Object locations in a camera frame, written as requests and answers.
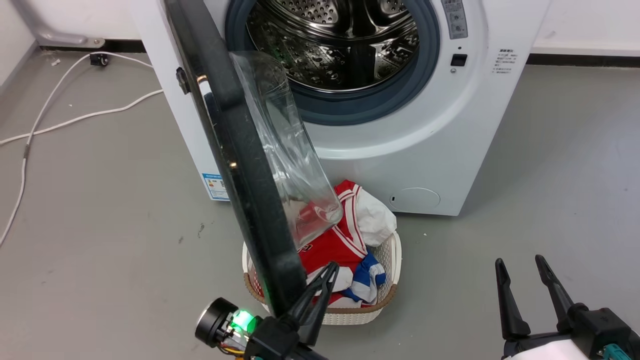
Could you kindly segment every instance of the label sticker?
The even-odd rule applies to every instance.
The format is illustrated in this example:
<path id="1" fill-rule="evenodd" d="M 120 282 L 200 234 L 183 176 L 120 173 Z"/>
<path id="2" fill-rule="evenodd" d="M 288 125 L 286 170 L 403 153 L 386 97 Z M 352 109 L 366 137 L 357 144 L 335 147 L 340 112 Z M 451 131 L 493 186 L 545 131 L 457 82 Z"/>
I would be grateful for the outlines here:
<path id="1" fill-rule="evenodd" d="M 442 6 L 449 25 L 449 38 L 454 40 L 468 37 L 467 17 L 462 0 L 442 0 Z"/>
<path id="2" fill-rule="evenodd" d="M 491 73 L 510 74 L 513 71 L 516 61 L 518 61 L 518 54 L 516 54 L 513 49 L 500 49 L 493 63 Z"/>
<path id="3" fill-rule="evenodd" d="M 218 174 L 202 174 L 205 183 L 207 183 L 207 189 L 211 193 L 211 198 L 214 200 L 229 200 L 227 195 L 227 188 L 225 188 L 225 182 L 222 181 L 222 177 Z"/>

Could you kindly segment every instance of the woven basket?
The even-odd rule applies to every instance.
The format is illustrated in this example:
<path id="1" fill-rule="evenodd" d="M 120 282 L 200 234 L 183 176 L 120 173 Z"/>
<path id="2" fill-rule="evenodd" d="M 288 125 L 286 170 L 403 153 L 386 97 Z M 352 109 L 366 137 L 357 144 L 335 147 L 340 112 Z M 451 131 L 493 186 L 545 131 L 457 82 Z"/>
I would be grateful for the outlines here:
<path id="1" fill-rule="evenodd" d="M 382 312 L 387 304 L 394 298 L 398 280 L 400 279 L 400 267 L 402 265 L 402 246 L 397 233 L 391 234 L 389 238 L 379 247 L 371 248 L 371 252 L 382 264 L 387 273 L 387 281 L 378 289 L 378 303 L 371 307 L 361 307 L 360 309 L 329 308 L 324 314 L 324 325 L 362 325 L 373 321 Z M 253 267 L 253 262 L 249 256 L 246 245 L 243 244 L 242 265 L 244 271 L 244 284 L 247 290 L 262 303 L 267 311 L 264 297 L 260 296 L 258 277 Z"/>

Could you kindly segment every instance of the power cord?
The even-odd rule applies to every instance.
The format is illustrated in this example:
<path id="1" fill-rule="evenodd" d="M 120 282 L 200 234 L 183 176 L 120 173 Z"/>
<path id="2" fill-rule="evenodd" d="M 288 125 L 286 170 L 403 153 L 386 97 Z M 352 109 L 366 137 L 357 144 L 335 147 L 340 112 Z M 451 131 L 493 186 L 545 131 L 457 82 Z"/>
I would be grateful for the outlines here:
<path id="1" fill-rule="evenodd" d="M 135 100 L 134 102 L 130 103 L 129 105 L 127 105 L 127 106 L 125 106 L 123 108 L 98 111 L 97 113 L 91 113 L 91 114 L 83 115 L 81 117 L 77 117 L 75 119 L 63 122 L 61 124 L 58 124 L 58 125 L 55 125 L 55 126 L 52 126 L 52 127 L 48 127 L 47 129 L 36 131 L 36 128 L 38 127 L 38 124 L 40 123 L 40 121 L 42 119 L 42 114 L 44 114 L 44 111 L 47 109 L 47 106 L 49 105 L 49 101 L 51 101 L 51 98 L 56 93 L 57 89 L 60 87 L 60 84 L 62 84 L 62 81 L 64 81 L 64 79 L 67 77 L 67 75 L 69 75 L 69 72 L 71 72 L 71 70 L 73 70 L 73 68 L 76 67 L 76 65 L 80 64 L 84 59 L 88 58 L 89 56 L 91 56 L 93 54 L 106 54 L 106 55 L 110 55 L 110 56 L 115 56 L 117 58 L 123 58 L 123 59 L 131 60 L 131 61 L 135 61 L 136 63 L 140 63 L 140 64 L 142 64 L 144 66 L 153 68 L 153 66 L 145 63 L 144 61 L 141 61 L 141 60 L 138 60 L 138 59 L 134 59 L 134 58 L 130 58 L 128 56 L 124 56 L 124 55 L 120 55 L 120 54 L 108 53 L 106 51 L 96 51 L 94 53 L 90 53 L 90 54 L 84 55 L 82 58 L 80 58 L 78 61 L 76 61 L 73 65 L 71 65 L 71 67 L 67 70 L 67 72 L 64 75 L 62 75 L 62 78 L 60 79 L 60 81 L 58 82 L 56 87 L 53 88 L 53 91 L 51 92 L 51 94 L 49 94 L 49 97 L 44 102 L 44 105 L 42 106 L 42 109 L 40 110 L 40 113 L 38 114 L 38 117 L 36 118 L 36 121 L 33 123 L 33 127 L 31 128 L 31 132 L 29 132 L 28 134 L 14 136 L 12 138 L 8 138 L 8 139 L 0 141 L 0 145 L 4 145 L 6 143 L 9 143 L 9 142 L 12 142 L 12 141 L 15 141 L 15 140 L 18 140 L 18 139 L 28 138 L 27 139 L 27 144 L 24 146 L 24 154 L 22 156 L 22 181 L 20 182 L 20 193 L 18 194 L 18 200 L 16 201 L 15 206 L 13 207 L 13 212 L 11 213 L 11 216 L 9 217 L 9 222 L 7 223 L 6 228 L 4 229 L 4 233 L 2 234 L 2 237 L 0 238 L 0 246 L 2 246 L 2 244 L 4 243 L 4 240 L 6 239 L 7 235 L 9 234 L 9 230 L 11 229 L 11 226 L 13 224 L 13 220 L 15 219 L 15 215 L 18 212 L 18 208 L 20 207 L 20 203 L 22 202 L 22 196 L 24 195 L 24 186 L 25 186 L 25 183 L 26 183 L 27 159 L 29 158 L 29 150 L 31 148 L 31 141 L 33 140 L 34 135 L 38 135 L 38 134 L 46 133 L 48 131 L 59 129 L 61 127 L 64 127 L 64 126 L 67 126 L 67 125 L 71 125 L 71 124 L 73 124 L 75 122 L 78 122 L 78 121 L 84 120 L 84 119 L 88 119 L 90 117 L 109 114 L 109 113 L 117 113 L 119 111 L 125 111 L 125 110 L 128 110 L 128 109 L 132 108 L 133 106 L 137 105 L 142 100 L 145 100 L 145 99 L 147 99 L 149 97 L 152 97 L 153 95 L 157 95 L 157 94 L 160 94 L 161 92 L 163 92 L 162 90 L 156 90 L 154 92 L 150 92 L 147 95 L 144 95 L 143 97 L 139 98 L 138 100 Z"/>

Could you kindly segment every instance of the green light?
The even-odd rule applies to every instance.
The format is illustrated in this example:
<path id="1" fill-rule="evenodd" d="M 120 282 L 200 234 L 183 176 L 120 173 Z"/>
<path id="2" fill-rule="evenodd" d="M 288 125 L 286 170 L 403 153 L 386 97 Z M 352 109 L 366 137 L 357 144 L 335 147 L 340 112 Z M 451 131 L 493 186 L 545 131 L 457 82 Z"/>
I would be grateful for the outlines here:
<path id="1" fill-rule="evenodd" d="M 244 331 L 251 333 L 255 328 L 255 321 L 253 315 L 245 310 L 238 310 L 234 314 L 233 320 L 231 320 L 231 327 L 238 331 Z"/>

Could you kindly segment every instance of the brown basket trim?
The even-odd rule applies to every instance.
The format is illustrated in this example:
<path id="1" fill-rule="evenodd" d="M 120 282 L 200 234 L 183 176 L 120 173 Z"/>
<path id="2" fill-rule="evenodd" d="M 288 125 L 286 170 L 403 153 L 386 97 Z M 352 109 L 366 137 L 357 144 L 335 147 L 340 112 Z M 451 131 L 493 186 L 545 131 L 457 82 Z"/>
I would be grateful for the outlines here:
<path id="1" fill-rule="evenodd" d="M 251 295 L 253 295 L 255 300 L 258 300 L 259 302 L 265 304 L 264 297 L 261 297 L 260 294 L 258 294 L 257 291 L 255 291 L 253 289 L 253 286 L 251 286 L 251 279 L 249 278 L 249 273 L 246 273 L 246 272 L 244 273 L 244 285 L 246 286 L 246 289 L 249 290 Z M 331 307 L 331 308 L 326 310 L 326 313 L 328 313 L 328 314 L 369 314 L 369 313 L 373 313 L 373 312 L 378 311 L 378 310 L 382 309 L 383 307 L 387 306 L 387 304 L 389 302 L 391 302 L 391 300 L 396 295 L 396 288 L 397 288 L 397 285 L 393 284 L 391 286 L 391 289 L 389 289 L 389 293 L 387 294 L 387 296 L 385 296 L 385 298 L 382 299 L 382 301 L 378 302 L 376 305 L 373 305 L 371 307 L 361 307 L 361 308 L 357 308 L 357 309 L 344 309 L 344 308 L 339 308 L 339 307 Z"/>

